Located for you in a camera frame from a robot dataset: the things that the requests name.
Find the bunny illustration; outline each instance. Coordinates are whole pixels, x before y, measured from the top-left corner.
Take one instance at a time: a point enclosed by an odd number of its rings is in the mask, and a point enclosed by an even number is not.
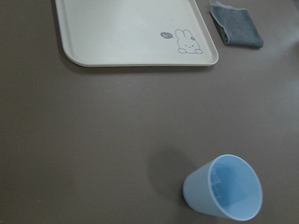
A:
[[[179,53],[202,54],[202,50],[199,48],[199,44],[189,30],[177,29],[176,36],[178,38]]]

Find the rabbit ear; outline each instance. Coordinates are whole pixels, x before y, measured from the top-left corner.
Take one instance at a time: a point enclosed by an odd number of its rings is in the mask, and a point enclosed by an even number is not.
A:
[[[176,30],[176,36],[178,39],[182,39],[185,37],[184,32],[181,29]]]
[[[192,33],[187,29],[184,30],[184,35],[185,35],[186,38],[191,38],[192,37]]]

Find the cup rim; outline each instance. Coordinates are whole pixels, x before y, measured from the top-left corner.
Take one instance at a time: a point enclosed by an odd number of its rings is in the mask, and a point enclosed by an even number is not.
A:
[[[259,204],[258,204],[258,207],[256,209],[256,211],[251,215],[251,216],[248,216],[247,218],[239,218],[239,217],[235,217],[231,214],[229,214],[227,211],[225,211],[223,209],[223,207],[219,204],[218,200],[216,199],[215,195],[214,195],[214,192],[213,192],[213,189],[212,189],[212,185],[210,184],[211,183],[211,172],[212,172],[212,169],[214,167],[214,164],[222,157],[235,157],[239,160],[241,160],[245,165],[248,166],[248,168],[252,171],[252,173],[254,174],[254,177],[256,179],[256,182],[258,184],[258,188],[259,188],[259,191],[261,193],[261,196],[260,196],[260,201],[259,201]],[[221,156],[218,156],[216,159],[214,159],[210,165],[210,168],[209,168],[209,171],[208,171],[208,186],[209,186],[209,191],[210,191],[210,194],[212,196],[212,199],[213,201],[215,202],[215,204],[217,205],[217,207],[221,210],[221,212],[223,212],[224,215],[226,215],[228,218],[231,218],[233,220],[237,220],[237,221],[247,221],[247,220],[250,220],[252,218],[254,218],[260,211],[261,207],[262,207],[262,204],[263,204],[263,191],[262,191],[262,185],[258,179],[258,176],[257,174],[255,173],[254,169],[242,158],[236,156],[236,155],[231,155],[231,154],[224,154],[224,155],[221,155]]]

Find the light blue plastic cup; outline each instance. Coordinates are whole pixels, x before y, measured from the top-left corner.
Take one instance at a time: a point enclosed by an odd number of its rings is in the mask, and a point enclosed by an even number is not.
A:
[[[235,155],[222,155],[187,176],[183,185],[187,204],[195,211],[252,219],[262,207],[263,193],[253,168]]]

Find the blue-gray towel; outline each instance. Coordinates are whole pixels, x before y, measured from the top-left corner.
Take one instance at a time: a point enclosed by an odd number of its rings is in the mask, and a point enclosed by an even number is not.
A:
[[[233,8],[216,1],[211,3],[211,13],[220,26],[220,33],[225,43],[255,48],[263,46],[263,40],[247,9]]]

